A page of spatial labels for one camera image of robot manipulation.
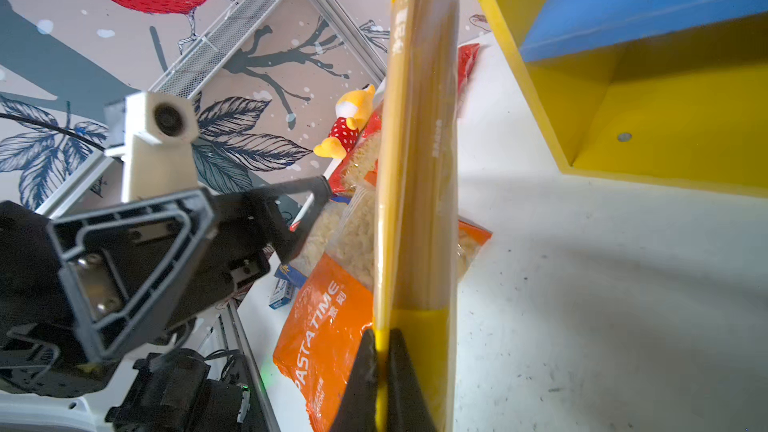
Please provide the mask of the red macaroni bag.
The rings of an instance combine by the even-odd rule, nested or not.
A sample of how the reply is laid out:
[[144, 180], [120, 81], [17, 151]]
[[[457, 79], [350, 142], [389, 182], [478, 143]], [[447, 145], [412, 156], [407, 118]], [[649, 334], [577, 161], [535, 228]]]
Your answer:
[[478, 43], [465, 44], [458, 48], [457, 108], [461, 107], [464, 89], [475, 67], [479, 51]]
[[365, 176], [376, 169], [381, 143], [381, 103], [373, 112], [359, 140], [350, 153], [341, 161], [328, 179], [335, 195], [352, 196], [356, 186]]

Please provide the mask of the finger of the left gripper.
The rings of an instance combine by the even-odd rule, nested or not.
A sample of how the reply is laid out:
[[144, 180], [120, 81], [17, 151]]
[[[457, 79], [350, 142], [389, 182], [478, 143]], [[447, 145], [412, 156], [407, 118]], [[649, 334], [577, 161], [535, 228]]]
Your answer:
[[213, 198], [217, 235], [206, 256], [236, 261], [270, 247], [287, 263], [299, 255], [330, 198], [331, 188], [323, 176], [217, 195]]

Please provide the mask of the yellow plush toy red dress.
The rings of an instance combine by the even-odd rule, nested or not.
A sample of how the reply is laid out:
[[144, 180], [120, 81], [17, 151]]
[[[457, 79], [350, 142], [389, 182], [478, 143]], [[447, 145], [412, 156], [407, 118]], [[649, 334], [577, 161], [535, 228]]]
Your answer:
[[334, 160], [342, 160], [347, 156], [373, 113], [375, 93], [375, 86], [367, 84], [362, 89], [346, 92], [337, 101], [336, 120], [328, 136], [314, 147], [315, 155]]

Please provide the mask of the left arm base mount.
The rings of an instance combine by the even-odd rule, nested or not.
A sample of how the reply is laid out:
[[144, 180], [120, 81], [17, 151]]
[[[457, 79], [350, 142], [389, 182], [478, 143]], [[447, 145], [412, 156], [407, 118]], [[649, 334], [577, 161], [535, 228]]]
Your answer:
[[2, 431], [96, 431], [94, 417], [82, 398], [50, 398], [33, 394], [1, 394]]

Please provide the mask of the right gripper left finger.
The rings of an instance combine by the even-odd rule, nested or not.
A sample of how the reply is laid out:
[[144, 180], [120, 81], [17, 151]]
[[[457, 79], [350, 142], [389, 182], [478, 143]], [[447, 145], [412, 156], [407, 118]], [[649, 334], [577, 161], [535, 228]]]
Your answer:
[[376, 430], [375, 413], [378, 386], [378, 358], [375, 334], [364, 332], [331, 432], [371, 432]]

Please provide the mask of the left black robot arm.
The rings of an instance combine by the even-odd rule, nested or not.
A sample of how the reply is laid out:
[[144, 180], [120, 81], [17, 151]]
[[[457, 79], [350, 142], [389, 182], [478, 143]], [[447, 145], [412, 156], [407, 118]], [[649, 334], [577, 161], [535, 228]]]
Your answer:
[[247, 378], [210, 377], [186, 346], [197, 316], [295, 258], [330, 199], [321, 176], [214, 195], [204, 188], [49, 219], [1, 205], [1, 388], [70, 399], [135, 363], [117, 431], [243, 430]]

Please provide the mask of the yellow Pastatime spaghetti bag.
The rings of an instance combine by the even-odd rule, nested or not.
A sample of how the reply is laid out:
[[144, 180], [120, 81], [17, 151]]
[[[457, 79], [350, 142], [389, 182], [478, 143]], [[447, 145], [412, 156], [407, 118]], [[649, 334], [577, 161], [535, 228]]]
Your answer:
[[459, 0], [392, 0], [378, 159], [373, 330], [379, 366], [375, 424], [386, 430], [387, 359], [403, 268], [443, 285], [456, 258]]

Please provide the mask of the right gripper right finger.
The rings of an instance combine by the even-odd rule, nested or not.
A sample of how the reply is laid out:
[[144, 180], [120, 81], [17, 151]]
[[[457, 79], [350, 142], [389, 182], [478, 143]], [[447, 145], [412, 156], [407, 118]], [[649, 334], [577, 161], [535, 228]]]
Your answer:
[[437, 429], [422, 394], [405, 337], [399, 329], [390, 332], [386, 371], [386, 430], [436, 432]]

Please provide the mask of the blue macaroni bag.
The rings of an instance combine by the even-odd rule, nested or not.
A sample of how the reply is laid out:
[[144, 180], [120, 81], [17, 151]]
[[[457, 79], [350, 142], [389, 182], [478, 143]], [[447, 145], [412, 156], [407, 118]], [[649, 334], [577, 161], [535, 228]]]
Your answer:
[[280, 265], [275, 273], [300, 289], [322, 257], [326, 245], [335, 233], [350, 198], [333, 196], [323, 207], [299, 254], [288, 264]]

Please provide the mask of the red macaroni bag near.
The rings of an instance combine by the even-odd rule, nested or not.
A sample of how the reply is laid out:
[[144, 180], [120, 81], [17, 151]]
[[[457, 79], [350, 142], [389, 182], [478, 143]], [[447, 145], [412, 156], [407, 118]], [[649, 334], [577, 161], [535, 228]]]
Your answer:
[[373, 112], [359, 140], [350, 153], [341, 161], [328, 179], [335, 195], [352, 196], [356, 186], [365, 176], [376, 169], [381, 143], [381, 103]]

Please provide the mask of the yellow shelf pink blue boards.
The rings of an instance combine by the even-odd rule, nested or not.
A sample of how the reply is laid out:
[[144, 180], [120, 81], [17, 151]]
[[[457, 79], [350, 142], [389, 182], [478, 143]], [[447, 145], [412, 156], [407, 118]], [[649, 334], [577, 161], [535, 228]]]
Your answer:
[[767, 192], [767, 0], [478, 0], [565, 174]]

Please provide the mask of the red macaroni bag far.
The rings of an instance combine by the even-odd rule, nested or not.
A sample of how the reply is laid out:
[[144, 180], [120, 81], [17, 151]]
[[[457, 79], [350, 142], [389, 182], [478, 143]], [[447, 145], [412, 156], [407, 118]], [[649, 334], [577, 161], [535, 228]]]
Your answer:
[[461, 107], [464, 89], [475, 67], [479, 51], [478, 43], [465, 44], [458, 48], [457, 108]]

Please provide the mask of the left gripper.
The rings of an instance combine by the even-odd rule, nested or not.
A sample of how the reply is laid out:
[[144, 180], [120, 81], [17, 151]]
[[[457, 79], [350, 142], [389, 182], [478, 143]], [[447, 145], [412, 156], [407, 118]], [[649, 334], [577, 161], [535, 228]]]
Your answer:
[[203, 188], [48, 219], [1, 205], [1, 388], [80, 396], [264, 274], [257, 212]]

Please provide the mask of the orange Pastatime macaroni bag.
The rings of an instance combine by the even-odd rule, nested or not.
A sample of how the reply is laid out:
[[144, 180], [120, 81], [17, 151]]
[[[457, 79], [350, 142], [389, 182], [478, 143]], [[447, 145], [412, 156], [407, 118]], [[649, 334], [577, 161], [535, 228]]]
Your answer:
[[[338, 412], [364, 332], [371, 328], [376, 276], [376, 191], [361, 183], [325, 251], [299, 291], [278, 339], [273, 361], [306, 400], [312, 428], [328, 431]], [[489, 231], [459, 221], [453, 271], [434, 288], [419, 269], [396, 281], [391, 324], [399, 329], [435, 425], [450, 430], [456, 361], [457, 284]]]

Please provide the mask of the white mesh wall shelf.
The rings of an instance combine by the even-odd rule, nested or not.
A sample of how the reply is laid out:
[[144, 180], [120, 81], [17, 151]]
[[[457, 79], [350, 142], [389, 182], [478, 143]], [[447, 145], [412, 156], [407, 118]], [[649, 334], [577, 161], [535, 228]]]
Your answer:
[[191, 99], [240, 50], [283, 0], [236, 0], [149, 88]]

